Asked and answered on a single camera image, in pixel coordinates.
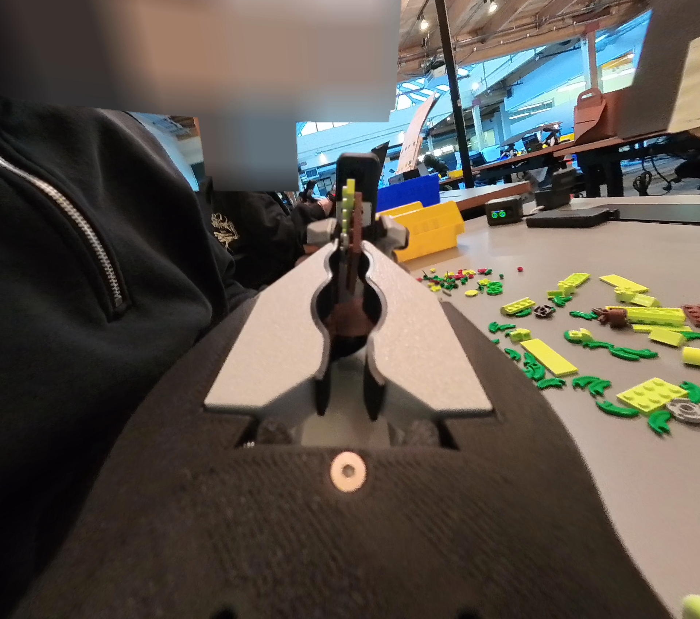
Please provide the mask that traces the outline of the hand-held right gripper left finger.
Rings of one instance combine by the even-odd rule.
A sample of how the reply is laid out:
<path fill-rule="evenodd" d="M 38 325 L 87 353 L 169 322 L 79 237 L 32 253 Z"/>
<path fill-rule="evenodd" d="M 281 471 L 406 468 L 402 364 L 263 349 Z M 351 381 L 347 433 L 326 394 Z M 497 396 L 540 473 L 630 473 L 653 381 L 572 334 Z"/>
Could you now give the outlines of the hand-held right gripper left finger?
<path fill-rule="evenodd" d="M 215 413 L 275 417 L 288 428 L 316 411 L 315 384 L 326 372 L 330 338 L 316 301 L 332 281 L 334 241 L 262 291 L 206 395 Z"/>

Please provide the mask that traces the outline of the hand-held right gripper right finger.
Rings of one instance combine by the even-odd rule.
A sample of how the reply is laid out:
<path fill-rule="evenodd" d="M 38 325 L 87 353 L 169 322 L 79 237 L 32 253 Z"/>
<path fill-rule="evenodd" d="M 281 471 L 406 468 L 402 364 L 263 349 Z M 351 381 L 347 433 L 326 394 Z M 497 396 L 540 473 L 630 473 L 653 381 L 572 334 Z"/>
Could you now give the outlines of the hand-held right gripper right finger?
<path fill-rule="evenodd" d="M 370 419 L 406 430 L 494 412 L 439 299 L 369 242 L 362 242 L 367 336 L 363 399 Z"/>

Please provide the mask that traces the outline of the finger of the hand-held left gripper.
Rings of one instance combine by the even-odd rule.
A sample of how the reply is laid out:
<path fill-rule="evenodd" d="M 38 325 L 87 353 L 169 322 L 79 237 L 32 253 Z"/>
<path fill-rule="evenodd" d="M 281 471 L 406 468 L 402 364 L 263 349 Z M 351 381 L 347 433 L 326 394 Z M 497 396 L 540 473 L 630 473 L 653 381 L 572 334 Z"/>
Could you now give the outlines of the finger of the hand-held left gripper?
<path fill-rule="evenodd" d="M 314 221 L 305 229 L 305 245 L 320 248 L 336 240 L 338 235 L 339 224 L 336 218 Z"/>
<path fill-rule="evenodd" d="M 381 229 L 381 251 L 384 254 L 392 255 L 407 248 L 409 230 L 405 226 L 398 222 L 383 222 Z"/>

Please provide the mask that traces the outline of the yellow storage bin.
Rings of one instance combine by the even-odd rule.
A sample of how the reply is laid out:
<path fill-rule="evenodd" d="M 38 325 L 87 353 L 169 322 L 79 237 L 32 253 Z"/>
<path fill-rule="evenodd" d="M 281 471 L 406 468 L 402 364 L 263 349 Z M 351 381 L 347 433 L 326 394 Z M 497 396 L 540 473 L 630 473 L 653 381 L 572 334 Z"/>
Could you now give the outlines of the yellow storage bin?
<path fill-rule="evenodd" d="M 392 217 L 409 231 L 407 248 L 396 251 L 400 262 L 456 247 L 457 236 L 464 231 L 464 221 L 455 201 L 427 207 L 415 201 L 378 212 L 379 216 Z"/>

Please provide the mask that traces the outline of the blue storage bin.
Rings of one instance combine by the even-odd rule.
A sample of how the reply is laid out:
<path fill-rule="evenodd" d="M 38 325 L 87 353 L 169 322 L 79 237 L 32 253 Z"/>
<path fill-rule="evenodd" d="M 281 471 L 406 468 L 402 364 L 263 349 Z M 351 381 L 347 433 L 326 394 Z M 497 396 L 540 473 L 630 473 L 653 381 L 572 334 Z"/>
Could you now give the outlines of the blue storage bin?
<path fill-rule="evenodd" d="M 377 212 L 420 202 L 423 207 L 440 203 L 440 177 L 425 175 L 379 188 Z"/>

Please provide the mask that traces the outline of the cardboard sign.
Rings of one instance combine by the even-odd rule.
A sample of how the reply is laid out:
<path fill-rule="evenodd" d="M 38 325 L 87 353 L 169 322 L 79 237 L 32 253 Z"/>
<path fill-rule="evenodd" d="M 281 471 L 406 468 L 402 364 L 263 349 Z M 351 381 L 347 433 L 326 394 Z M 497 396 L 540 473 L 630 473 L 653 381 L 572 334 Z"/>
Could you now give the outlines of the cardboard sign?
<path fill-rule="evenodd" d="M 412 171 L 416 168 L 417 158 L 421 147 L 421 130 L 424 127 L 425 121 L 433 106 L 435 105 L 437 96 L 438 95 L 435 91 L 430 92 L 429 97 L 417 107 L 417 110 L 409 123 L 409 127 L 405 132 L 398 159 L 398 166 L 396 169 L 397 175 Z"/>

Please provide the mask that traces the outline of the black box with green lights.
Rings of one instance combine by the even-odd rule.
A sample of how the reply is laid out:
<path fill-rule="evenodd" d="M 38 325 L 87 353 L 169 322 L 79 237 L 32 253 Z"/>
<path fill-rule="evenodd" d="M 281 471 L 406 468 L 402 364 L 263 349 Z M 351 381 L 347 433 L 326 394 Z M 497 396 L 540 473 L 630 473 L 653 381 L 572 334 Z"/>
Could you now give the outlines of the black box with green lights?
<path fill-rule="evenodd" d="M 523 199 L 514 195 L 490 200 L 485 204 L 485 217 L 490 227 L 519 223 L 524 218 Z"/>

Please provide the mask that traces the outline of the wooden top desk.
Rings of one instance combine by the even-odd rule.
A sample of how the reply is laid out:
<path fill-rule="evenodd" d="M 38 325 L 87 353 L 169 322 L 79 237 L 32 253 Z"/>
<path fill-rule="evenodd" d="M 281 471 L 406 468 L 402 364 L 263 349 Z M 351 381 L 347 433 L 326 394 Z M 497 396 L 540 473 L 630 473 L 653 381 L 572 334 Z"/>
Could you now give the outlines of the wooden top desk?
<path fill-rule="evenodd" d="M 666 131 L 636 135 L 627 139 L 609 137 L 587 144 L 566 142 L 540 151 L 525 153 L 472 169 L 475 178 L 486 182 L 505 179 L 512 183 L 511 175 L 528 170 L 548 168 L 564 158 L 574 156 L 584 175 L 585 194 L 588 198 L 600 197 L 600 180 L 596 169 L 602 169 L 609 197 L 622 197 L 623 160 L 644 159 L 674 151 L 699 148 L 699 130 L 668 133 Z"/>

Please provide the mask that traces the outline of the black charger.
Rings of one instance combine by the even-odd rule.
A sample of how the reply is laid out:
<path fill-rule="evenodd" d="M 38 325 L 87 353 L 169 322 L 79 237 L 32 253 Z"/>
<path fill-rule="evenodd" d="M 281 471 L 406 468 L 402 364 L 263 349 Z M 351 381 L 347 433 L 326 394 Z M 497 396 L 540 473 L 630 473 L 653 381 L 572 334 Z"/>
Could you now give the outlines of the black charger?
<path fill-rule="evenodd" d="M 535 192 L 536 207 L 540 211 L 555 210 L 570 203 L 578 171 L 574 168 L 558 170 L 553 173 L 549 186 Z"/>

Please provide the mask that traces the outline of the black flat power brick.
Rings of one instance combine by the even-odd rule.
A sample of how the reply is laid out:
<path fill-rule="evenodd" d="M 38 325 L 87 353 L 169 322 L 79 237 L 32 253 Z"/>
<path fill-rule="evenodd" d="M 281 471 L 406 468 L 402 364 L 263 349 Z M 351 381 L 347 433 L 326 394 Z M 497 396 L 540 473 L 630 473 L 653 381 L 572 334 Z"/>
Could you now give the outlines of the black flat power brick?
<path fill-rule="evenodd" d="M 542 229 L 588 229 L 621 219 L 620 210 L 592 207 L 579 210 L 549 210 L 529 215 L 526 225 Z"/>

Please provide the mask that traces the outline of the pile of green leaf pieces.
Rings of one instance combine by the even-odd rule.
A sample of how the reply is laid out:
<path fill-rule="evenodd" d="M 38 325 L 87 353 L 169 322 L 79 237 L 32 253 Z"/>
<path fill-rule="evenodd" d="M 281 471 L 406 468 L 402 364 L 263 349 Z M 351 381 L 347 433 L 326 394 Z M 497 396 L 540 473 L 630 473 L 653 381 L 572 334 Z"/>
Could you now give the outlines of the pile of green leaf pieces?
<path fill-rule="evenodd" d="M 632 302 L 627 307 L 628 326 L 634 332 L 648 336 L 655 344 L 662 344 L 682 351 L 682 362 L 693 369 L 699 368 L 699 349 L 688 346 L 689 341 L 699 339 L 699 332 L 692 330 L 687 324 L 688 319 L 681 308 L 661 308 L 655 305 L 651 297 L 627 295 Z M 597 321 L 591 311 L 572 310 L 569 316 L 587 321 Z M 612 387 L 609 379 L 596 375 L 585 375 L 570 361 L 539 338 L 534 338 L 530 330 L 519 328 L 513 323 L 493 321 L 488 326 L 492 335 L 502 332 L 513 344 L 518 344 L 524 350 L 521 354 L 511 348 L 504 352 L 513 360 L 522 362 L 522 370 L 526 377 L 540 390 L 549 388 L 563 389 L 567 378 L 571 380 L 573 389 L 587 391 L 593 398 L 597 409 L 608 416 L 619 419 L 634 419 L 640 416 L 646 418 L 648 427 L 658 436 L 670 434 L 670 421 L 676 420 L 666 409 L 666 404 L 674 398 L 689 398 L 699 403 L 699 384 L 683 380 L 673 384 L 661 378 L 648 378 L 645 381 L 615 395 L 615 400 L 606 398 L 607 390 Z M 698 428 L 699 425 L 686 424 Z"/>

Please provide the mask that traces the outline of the person's black jacket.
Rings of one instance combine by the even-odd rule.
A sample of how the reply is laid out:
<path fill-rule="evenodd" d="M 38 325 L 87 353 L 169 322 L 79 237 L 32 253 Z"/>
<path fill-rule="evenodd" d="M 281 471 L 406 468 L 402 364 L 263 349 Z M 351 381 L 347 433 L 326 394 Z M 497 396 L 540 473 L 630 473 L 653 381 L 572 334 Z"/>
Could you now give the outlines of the person's black jacket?
<path fill-rule="evenodd" d="M 252 294 L 134 116 L 1 97 L 2 618 L 138 404 Z"/>

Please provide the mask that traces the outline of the grey round plate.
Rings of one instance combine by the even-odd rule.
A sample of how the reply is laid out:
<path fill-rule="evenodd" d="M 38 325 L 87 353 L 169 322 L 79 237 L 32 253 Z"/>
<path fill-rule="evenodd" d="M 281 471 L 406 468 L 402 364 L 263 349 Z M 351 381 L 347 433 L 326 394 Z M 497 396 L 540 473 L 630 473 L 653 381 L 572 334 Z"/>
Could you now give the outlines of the grey round plate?
<path fill-rule="evenodd" d="M 666 409 L 679 422 L 699 425 L 699 404 L 694 403 L 689 398 L 674 398 L 666 404 Z"/>

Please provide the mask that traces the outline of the black backdrop board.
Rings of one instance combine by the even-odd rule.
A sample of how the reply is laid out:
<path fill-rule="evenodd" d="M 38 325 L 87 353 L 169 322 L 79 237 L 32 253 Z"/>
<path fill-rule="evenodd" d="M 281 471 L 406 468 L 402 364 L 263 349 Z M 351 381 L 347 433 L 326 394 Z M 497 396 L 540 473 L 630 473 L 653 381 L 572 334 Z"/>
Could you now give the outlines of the black backdrop board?
<path fill-rule="evenodd" d="M 689 43 L 699 37 L 699 0 L 652 0 L 643 49 L 622 104 L 622 139 L 667 131 Z"/>

